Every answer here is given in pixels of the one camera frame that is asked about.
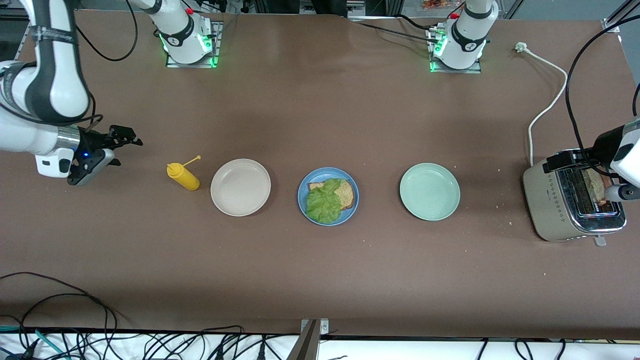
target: bread slice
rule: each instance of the bread slice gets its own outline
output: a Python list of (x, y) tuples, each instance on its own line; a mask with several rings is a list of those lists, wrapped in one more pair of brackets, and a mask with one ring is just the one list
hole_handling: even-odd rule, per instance
[[(324, 182), (322, 183), (309, 183), (309, 190), (313, 190), (315, 188), (321, 188), (324, 186)], [(349, 184), (349, 181), (343, 181), (339, 188), (337, 188), (334, 193), (338, 195), (340, 198), (340, 205), (342, 207), (340, 210), (350, 209), (355, 202), (355, 194), (353, 193), (353, 187)]]

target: lettuce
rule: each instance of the lettuce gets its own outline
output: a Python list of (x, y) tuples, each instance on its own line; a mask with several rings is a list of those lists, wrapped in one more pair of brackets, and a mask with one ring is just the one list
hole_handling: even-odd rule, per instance
[(329, 179), (307, 196), (307, 216), (320, 224), (330, 224), (340, 217), (340, 197), (335, 193), (343, 179)]

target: bottle nozzle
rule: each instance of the bottle nozzle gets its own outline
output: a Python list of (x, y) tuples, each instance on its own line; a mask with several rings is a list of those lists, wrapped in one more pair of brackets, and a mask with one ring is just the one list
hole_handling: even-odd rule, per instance
[(194, 162), (196, 160), (200, 160), (200, 159), (201, 159), (201, 157), (200, 157), (200, 155), (198, 155), (195, 158), (191, 159), (190, 161), (187, 161), (187, 163), (182, 164), (182, 166), (185, 167), (185, 166), (189, 165), (190, 163), (192, 163), (192, 162)]

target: brown table surface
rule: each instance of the brown table surface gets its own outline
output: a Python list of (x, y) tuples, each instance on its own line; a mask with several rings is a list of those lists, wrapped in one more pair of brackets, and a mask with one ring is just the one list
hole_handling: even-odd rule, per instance
[[(132, 40), (129, 16), (77, 21), (116, 56)], [(606, 248), (548, 243), (521, 185), (527, 126), (562, 81), (512, 48), (525, 41), (568, 69), (599, 22), (497, 21), (478, 76), (430, 73), (419, 40), (335, 16), (240, 15), (217, 69), (166, 69), (150, 19), (138, 18), (129, 59), (102, 60), (83, 40), (81, 59), (105, 114), (98, 130), (131, 126), (144, 146), (117, 149), (122, 166), (84, 187), (38, 175), (30, 154), (0, 154), (2, 273), (71, 282), (133, 329), (295, 332), (300, 318), (323, 317), (337, 334), (637, 338), (640, 204), (625, 204), (629, 224)], [(593, 44), (572, 89), (586, 144), (630, 120), (634, 83), (616, 35)], [(534, 141), (537, 160), (576, 146), (562, 100)], [(196, 155), (202, 188), (191, 193), (165, 168)], [(243, 218), (209, 193), (215, 171), (238, 158), (262, 163), (273, 183), (268, 203)], [(422, 162), (460, 182), (446, 220), (421, 221), (400, 201), (402, 174)], [(312, 224), (296, 203), (302, 178), (325, 166), (360, 189), (357, 212), (337, 227)], [(64, 290), (9, 279), (0, 307), (18, 314), (54, 291)], [(26, 325), (53, 324), (100, 327), (102, 315), (56, 300)]]

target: yellow squeeze bottle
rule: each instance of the yellow squeeze bottle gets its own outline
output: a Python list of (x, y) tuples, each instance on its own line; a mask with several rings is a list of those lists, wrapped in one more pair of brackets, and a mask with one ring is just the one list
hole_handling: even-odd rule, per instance
[(185, 189), (189, 191), (198, 190), (200, 187), (200, 180), (195, 177), (189, 170), (184, 168), (186, 165), (199, 160), (200, 155), (196, 156), (195, 159), (189, 161), (186, 164), (180, 163), (170, 163), (166, 166), (166, 174), (169, 175), (170, 178), (176, 180), (180, 185), (184, 186)]

